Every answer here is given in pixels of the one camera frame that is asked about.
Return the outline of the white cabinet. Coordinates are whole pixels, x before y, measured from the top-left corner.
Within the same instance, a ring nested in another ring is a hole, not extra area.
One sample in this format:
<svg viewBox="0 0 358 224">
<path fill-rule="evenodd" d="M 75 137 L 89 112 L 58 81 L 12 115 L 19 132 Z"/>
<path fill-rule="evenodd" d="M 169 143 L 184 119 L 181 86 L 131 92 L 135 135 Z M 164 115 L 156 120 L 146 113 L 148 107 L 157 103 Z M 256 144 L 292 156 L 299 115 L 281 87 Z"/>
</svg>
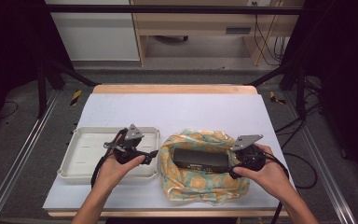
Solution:
<svg viewBox="0 0 358 224">
<path fill-rule="evenodd" d="M 130 13 L 52 13 L 72 61 L 139 61 Z"/>
</svg>

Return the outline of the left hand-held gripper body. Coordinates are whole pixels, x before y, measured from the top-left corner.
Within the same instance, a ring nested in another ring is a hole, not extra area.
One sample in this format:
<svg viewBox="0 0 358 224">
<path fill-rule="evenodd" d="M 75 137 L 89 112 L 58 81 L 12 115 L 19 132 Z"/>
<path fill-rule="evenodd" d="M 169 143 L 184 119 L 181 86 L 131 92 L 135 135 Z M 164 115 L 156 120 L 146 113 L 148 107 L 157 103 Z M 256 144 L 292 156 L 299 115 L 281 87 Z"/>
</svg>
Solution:
<svg viewBox="0 0 358 224">
<path fill-rule="evenodd" d="M 107 149 L 105 157 L 114 155 L 120 164 L 127 163 L 141 155 L 137 150 L 143 133 L 134 125 L 120 130 L 111 142 L 105 142 L 103 147 Z"/>
</svg>

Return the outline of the black rectangular box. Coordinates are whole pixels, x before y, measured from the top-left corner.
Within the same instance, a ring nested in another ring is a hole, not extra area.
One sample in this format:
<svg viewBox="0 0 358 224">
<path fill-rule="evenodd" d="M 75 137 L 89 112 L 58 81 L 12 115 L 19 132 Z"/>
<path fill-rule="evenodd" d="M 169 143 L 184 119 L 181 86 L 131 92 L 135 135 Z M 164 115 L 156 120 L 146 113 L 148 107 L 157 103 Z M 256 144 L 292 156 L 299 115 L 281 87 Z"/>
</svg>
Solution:
<svg viewBox="0 0 358 224">
<path fill-rule="evenodd" d="M 228 171 L 228 155 L 225 153 L 176 148 L 172 161 L 183 169 L 218 174 Z"/>
</svg>

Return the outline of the orange-print green cloth bag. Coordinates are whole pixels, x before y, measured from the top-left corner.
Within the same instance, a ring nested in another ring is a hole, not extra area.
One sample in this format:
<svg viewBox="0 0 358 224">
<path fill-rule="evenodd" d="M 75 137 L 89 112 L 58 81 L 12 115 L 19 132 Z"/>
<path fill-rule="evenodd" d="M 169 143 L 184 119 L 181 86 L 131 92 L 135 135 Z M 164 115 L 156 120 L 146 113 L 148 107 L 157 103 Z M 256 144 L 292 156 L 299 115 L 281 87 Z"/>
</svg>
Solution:
<svg viewBox="0 0 358 224">
<path fill-rule="evenodd" d="M 247 177 L 233 179 L 229 173 L 181 169 L 173 162 L 179 147 L 197 151 L 220 152 L 228 155 L 228 164 L 239 161 L 230 152 L 235 140 L 222 131 L 184 129 L 169 136 L 159 149 L 161 186 L 167 197 L 176 202 L 204 202 L 220 205 L 245 195 L 250 187 Z"/>
</svg>

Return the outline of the white plastic tray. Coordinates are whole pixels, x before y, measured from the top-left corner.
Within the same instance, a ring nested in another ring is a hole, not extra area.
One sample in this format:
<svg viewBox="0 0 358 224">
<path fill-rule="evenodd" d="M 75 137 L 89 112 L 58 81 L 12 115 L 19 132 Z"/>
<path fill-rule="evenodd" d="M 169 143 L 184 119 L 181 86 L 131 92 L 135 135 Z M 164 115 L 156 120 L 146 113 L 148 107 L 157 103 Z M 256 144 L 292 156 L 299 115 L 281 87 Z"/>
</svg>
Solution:
<svg viewBox="0 0 358 224">
<path fill-rule="evenodd" d="M 81 127 L 74 130 L 71 142 L 57 174 L 69 184 L 90 184 L 95 167 L 107 148 L 105 142 L 114 139 L 123 127 Z M 159 149 L 159 130 L 154 127 L 140 127 L 144 138 L 137 146 L 139 151 L 152 152 Z M 158 175 L 158 158 L 150 164 L 141 164 L 131 169 L 120 183 L 151 180 Z"/>
</svg>

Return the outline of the white table mat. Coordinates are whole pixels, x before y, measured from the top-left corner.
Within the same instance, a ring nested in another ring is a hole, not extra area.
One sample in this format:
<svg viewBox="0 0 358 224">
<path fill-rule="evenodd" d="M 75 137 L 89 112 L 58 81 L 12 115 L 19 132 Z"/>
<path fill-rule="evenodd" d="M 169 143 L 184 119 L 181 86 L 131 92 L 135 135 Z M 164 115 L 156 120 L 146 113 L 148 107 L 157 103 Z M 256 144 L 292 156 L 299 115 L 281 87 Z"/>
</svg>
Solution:
<svg viewBox="0 0 358 224">
<path fill-rule="evenodd" d="M 79 133 L 67 148 L 66 160 L 73 162 L 76 151 L 83 148 L 91 155 L 85 165 L 92 171 L 104 154 L 103 142 L 132 123 L 144 130 L 159 130 L 160 143 L 186 128 L 222 131 L 232 137 L 261 134 L 259 143 L 271 147 L 273 155 L 285 161 L 261 95 L 173 93 L 93 93 L 77 124 Z M 221 205 L 174 202 L 163 192 L 160 180 L 161 175 L 149 179 L 124 177 L 105 204 L 105 213 L 124 217 L 137 212 L 143 217 L 163 217 L 181 211 L 220 211 L 225 215 L 236 210 L 272 211 L 278 205 L 278 200 L 254 181 L 248 193 Z"/>
</svg>

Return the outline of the aluminium floor rail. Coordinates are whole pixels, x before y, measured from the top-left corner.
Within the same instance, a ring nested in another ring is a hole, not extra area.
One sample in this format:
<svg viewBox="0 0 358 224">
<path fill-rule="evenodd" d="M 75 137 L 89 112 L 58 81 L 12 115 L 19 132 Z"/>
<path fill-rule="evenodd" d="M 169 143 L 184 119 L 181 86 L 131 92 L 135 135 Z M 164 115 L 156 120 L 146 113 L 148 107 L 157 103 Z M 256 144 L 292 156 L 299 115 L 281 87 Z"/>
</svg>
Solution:
<svg viewBox="0 0 358 224">
<path fill-rule="evenodd" d="M 0 212 L 5 205 L 8 196 L 10 195 L 14 185 L 16 184 L 21 171 L 31 155 L 34 145 L 36 144 L 40 134 L 42 133 L 48 118 L 56 105 L 57 98 L 60 95 L 60 91 L 53 90 L 49 96 L 47 108 L 42 115 L 36 120 L 33 129 L 28 134 L 24 144 L 22 145 L 16 159 L 13 161 L 10 169 L 8 170 L 5 179 L 0 185 Z"/>
<path fill-rule="evenodd" d="M 305 97 L 305 120 L 299 120 L 283 138 L 282 151 L 295 185 L 320 224 L 357 224 L 344 195 L 323 156 L 330 140 L 313 93 Z"/>
</svg>

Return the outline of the person's left hand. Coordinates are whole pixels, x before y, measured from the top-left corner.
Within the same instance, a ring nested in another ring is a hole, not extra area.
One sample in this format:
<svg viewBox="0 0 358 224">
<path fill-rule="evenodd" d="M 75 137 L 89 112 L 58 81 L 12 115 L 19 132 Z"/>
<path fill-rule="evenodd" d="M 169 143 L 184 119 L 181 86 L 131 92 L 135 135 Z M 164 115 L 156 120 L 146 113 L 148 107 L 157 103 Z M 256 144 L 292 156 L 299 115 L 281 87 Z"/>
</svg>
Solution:
<svg viewBox="0 0 358 224">
<path fill-rule="evenodd" d="M 105 157 L 104 155 L 103 162 L 97 171 L 92 187 L 97 184 L 106 185 L 113 189 L 128 171 L 140 165 L 144 159 L 145 156 L 141 155 L 127 163 L 120 164 L 114 155 L 108 157 Z"/>
</svg>

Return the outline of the yellow-black striped tape piece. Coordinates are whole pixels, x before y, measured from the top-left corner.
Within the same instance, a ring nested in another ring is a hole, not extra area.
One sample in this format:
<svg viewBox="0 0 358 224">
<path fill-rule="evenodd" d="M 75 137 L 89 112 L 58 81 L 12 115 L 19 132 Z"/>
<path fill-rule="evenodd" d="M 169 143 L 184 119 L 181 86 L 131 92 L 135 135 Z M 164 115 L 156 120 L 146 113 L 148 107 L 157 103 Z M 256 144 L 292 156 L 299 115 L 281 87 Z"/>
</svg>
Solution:
<svg viewBox="0 0 358 224">
<path fill-rule="evenodd" d="M 282 100 L 282 99 L 278 99 L 274 93 L 274 91 L 270 91 L 269 92 L 269 99 L 271 102 L 273 103 L 277 103 L 277 104 L 280 104 L 280 105 L 286 105 L 286 101 L 285 100 Z"/>
<path fill-rule="evenodd" d="M 72 100 L 70 102 L 70 105 L 76 105 L 80 95 L 81 95 L 82 91 L 81 90 L 76 90 L 73 97 L 72 97 Z"/>
</svg>

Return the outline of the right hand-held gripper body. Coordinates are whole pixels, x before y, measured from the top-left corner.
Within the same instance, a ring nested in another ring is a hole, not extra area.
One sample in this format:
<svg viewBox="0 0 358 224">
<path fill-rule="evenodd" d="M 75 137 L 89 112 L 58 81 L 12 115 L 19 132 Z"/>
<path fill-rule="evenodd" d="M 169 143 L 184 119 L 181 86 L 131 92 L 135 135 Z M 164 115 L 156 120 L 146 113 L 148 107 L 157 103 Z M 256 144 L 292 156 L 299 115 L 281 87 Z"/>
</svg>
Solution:
<svg viewBox="0 0 358 224">
<path fill-rule="evenodd" d="M 240 167 L 244 167 L 252 171 L 259 171 L 264 167 L 266 163 L 264 151 L 255 145 L 255 142 L 262 138 L 262 134 L 239 135 L 237 137 L 231 150 L 241 150 L 244 153 L 243 164 L 239 164 Z"/>
</svg>

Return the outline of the black horizontal frame bar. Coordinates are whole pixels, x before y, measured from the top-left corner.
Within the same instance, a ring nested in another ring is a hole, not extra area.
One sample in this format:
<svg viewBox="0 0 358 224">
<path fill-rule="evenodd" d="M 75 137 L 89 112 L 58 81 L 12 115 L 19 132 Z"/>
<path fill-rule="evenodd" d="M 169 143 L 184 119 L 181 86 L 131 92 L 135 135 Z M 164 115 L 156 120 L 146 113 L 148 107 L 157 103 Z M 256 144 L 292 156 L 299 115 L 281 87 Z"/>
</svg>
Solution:
<svg viewBox="0 0 358 224">
<path fill-rule="evenodd" d="M 302 7 L 216 7 L 216 6 L 130 6 L 130 5 L 45 5 L 49 12 L 64 13 L 173 13 L 173 14 L 258 14 L 300 15 Z"/>
</svg>

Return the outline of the light wooden desk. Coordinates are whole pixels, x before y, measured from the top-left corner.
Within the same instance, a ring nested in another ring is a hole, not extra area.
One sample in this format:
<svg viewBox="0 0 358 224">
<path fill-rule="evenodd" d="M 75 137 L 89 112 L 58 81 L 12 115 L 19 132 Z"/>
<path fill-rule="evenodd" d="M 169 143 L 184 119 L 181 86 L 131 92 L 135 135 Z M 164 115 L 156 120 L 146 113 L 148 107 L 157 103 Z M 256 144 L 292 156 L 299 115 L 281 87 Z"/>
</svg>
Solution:
<svg viewBox="0 0 358 224">
<path fill-rule="evenodd" d="M 305 0 L 129 0 L 133 6 L 303 7 Z M 146 39 L 154 35 L 238 35 L 254 65 L 272 51 L 274 37 L 288 39 L 296 15 L 134 13 L 139 52 L 145 57 Z"/>
</svg>

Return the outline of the person's right hand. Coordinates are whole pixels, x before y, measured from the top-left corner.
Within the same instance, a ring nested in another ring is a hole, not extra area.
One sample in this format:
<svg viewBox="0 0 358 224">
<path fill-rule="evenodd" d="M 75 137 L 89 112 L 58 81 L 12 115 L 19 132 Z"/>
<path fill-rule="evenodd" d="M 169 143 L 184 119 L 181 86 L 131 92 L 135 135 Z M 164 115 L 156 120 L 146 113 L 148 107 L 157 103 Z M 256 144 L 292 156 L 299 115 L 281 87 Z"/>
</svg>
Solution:
<svg viewBox="0 0 358 224">
<path fill-rule="evenodd" d="M 239 174 L 252 179 L 270 195 L 275 189 L 292 185 L 282 167 L 274 161 L 267 161 L 259 171 L 239 167 Z"/>
</svg>

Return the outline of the black metal stand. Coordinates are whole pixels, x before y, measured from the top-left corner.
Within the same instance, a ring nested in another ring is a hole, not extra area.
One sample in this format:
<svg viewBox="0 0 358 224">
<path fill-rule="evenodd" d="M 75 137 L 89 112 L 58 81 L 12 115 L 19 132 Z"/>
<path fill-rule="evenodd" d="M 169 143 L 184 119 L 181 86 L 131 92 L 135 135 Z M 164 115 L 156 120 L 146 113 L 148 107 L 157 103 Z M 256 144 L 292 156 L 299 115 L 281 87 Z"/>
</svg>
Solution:
<svg viewBox="0 0 358 224">
<path fill-rule="evenodd" d="M 48 99 L 46 81 L 50 83 L 54 90 L 61 90 L 65 86 L 61 73 L 69 75 L 70 77 L 89 87 L 96 87 L 98 85 L 97 82 L 81 76 L 74 69 L 63 65 L 62 63 L 58 63 L 57 61 L 53 60 L 42 60 L 41 63 L 37 66 L 37 88 L 39 102 L 39 112 L 37 117 L 39 119 L 41 119 L 43 115 L 47 113 Z"/>
<path fill-rule="evenodd" d="M 294 85 L 296 85 L 296 112 L 299 117 L 304 120 L 306 117 L 304 93 L 306 86 L 306 70 L 301 63 L 283 63 L 279 67 L 268 72 L 266 75 L 251 81 L 249 86 L 257 87 L 277 75 L 283 75 L 279 84 L 282 91 L 289 91 Z"/>
</svg>

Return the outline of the black curtain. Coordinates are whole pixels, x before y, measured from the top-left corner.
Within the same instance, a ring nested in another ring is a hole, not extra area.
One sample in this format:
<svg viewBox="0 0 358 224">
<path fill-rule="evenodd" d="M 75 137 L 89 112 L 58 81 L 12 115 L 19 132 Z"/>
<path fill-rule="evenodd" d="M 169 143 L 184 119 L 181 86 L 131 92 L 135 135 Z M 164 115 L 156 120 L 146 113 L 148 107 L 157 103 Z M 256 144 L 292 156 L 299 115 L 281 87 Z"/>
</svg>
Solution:
<svg viewBox="0 0 358 224">
<path fill-rule="evenodd" d="M 358 163 L 358 0 L 305 0 L 284 59 L 294 57 L 312 28 L 306 74 L 321 80 L 321 101 L 338 141 Z"/>
<path fill-rule="evenodd" d="M 46 0 L 0 0 L 0 110 L 7 94 L 36 79 L 37 62 L 23 40 L 23 31 L 14 23 L 18 15 L 34 33 L 33 39 L 53 60 L 67 67 L 72 63 L 51 15 L 42 10 L 22 9 L 22 5 L 46 4 Z"/>
</svg>

